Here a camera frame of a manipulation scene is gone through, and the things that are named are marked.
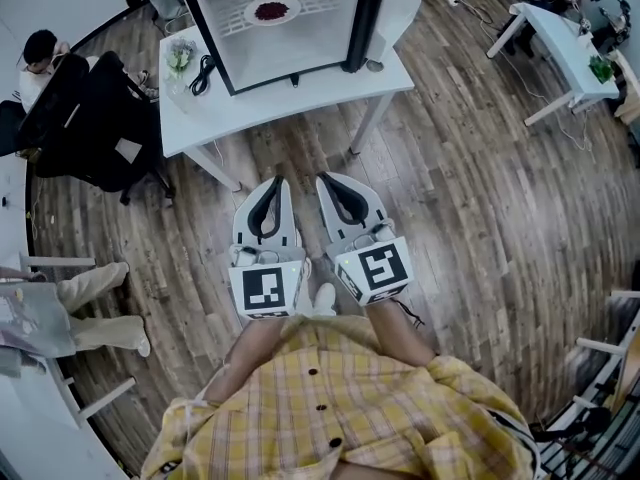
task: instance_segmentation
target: microwave oven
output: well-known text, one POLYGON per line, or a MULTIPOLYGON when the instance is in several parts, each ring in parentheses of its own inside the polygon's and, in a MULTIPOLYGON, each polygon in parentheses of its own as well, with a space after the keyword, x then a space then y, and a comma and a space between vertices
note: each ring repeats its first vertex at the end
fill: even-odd
POLYGON ((185 1, 231 95, 285 78, 302 84, 304 73, 330 66, 354 73, 367 60, 383 62, 420 6, 420 0, 185 1))

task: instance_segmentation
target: plate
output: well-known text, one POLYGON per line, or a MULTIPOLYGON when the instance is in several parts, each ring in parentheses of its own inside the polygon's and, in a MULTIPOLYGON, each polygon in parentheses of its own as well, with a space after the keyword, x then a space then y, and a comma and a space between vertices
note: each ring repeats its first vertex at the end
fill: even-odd
POLYGON ((273 25, 282 25, 287 21, 291 21, 298 14, 300 14, 300 10, 302 9, 302 4, 300 0, 254 0, 249 5, 247 5, 244 10, 244 19, 247 20, 252 25, 257 25, 258 27, 271 27, 273 25), (262 4, 268 3, 281 3, 286 5, 289 10, 282 18, 276 18, 274 20, 261 20, 256 17, 256 11, 258 7, 262 4))

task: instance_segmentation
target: white desk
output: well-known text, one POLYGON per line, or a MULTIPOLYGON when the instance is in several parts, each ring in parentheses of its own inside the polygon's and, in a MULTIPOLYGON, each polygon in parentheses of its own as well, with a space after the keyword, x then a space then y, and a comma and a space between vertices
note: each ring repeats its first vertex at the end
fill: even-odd
MULTIPOLYGON (((16 270, 29 256, 26 176, 25 160, 13 155, 0 158, 0 195, 9 201, 8 208, 0 209, 0 265, 16 270)), ((0 376, 0 421, 12 429, 6 435, 0 432, 0 448, 9 463, 22 478, 74 477, 68 470, 83 472, 76 473, 78 478, 126 480, 86 421, 88 413, 78 407, 57 361, 47 359, 46 365, 45 375, 23 368, 20 379, 0 376), (33 454, 24 451, 29 447, 39 452, 35 463, 33 454)), ((95 407, 92 404, 85 411, 95 407)))
POLYGON ((164 155, 171 157, 185 153, 234 191, 240 190, 240 183, 203 147, 205 144, 282 117, 336 103, 372 98, 360 129, 351 143, 351 151, 357 154, 377 126, 394 94, 414 87, 398 55, 392 52, 380 73, 372 73, 365 67, 350 74, 334 67, 301 75, 297 88, 289 80, 281 80, 233 97, 229 95, 218 70, 215 70, 210 76, 210 86, 205 94, 195 97, 189 93, 176 97, 170 95, 166 82, 169 67, 165 51, 170 42, 178 37, 195 41, 198 48, 194 60, 183 75, 187 83, 198 74, 200 57, 208 53, 197 27, 160 41, 160 120, 164 155))
POLYGON ((531 126, 564 105, 569 105, 576 113, 605 98, 617 98, 620 95, 613 78, 601 84, 591 72, 589 60, 592 55, 598 56, 598 51, 591 41, 587 41, 585 45, 578 40, 580 26, 577 23, 524 3, 512 5, 510 12, 518 14, 518 17, 487 52, 487 57, 493 58, 524 22, 528 21, 538 32, 538 37, 557 62, 571 87, 569 92, 525 119, 526 126, 531 126))

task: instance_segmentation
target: food on plate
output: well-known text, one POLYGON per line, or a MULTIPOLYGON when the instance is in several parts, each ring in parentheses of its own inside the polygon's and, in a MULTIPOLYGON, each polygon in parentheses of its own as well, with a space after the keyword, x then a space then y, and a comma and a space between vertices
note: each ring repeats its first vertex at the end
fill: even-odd
POLYGON ((282 2, 268 2, 258 6, 256 18, 261 21, 278 20, 286 16, 288 11, 289 7, 282 2))

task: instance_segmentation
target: green plant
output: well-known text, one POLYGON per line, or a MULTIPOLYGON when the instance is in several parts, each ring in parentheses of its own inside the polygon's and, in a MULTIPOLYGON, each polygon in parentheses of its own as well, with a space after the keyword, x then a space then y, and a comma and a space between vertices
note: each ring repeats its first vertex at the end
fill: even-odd
POLYGON ((171 43, 166 54, 167 64, 174 73, 181 74, 189 66, 195 50, 196 45, 193 41, 176 39, 171 43))
POLYGON ((613 76, 613 68, 611 67, 611 62, 596 55, 593 55, 591 57, 591 60, 589 61, 589 67, 601 84, 605 83, 613 76))

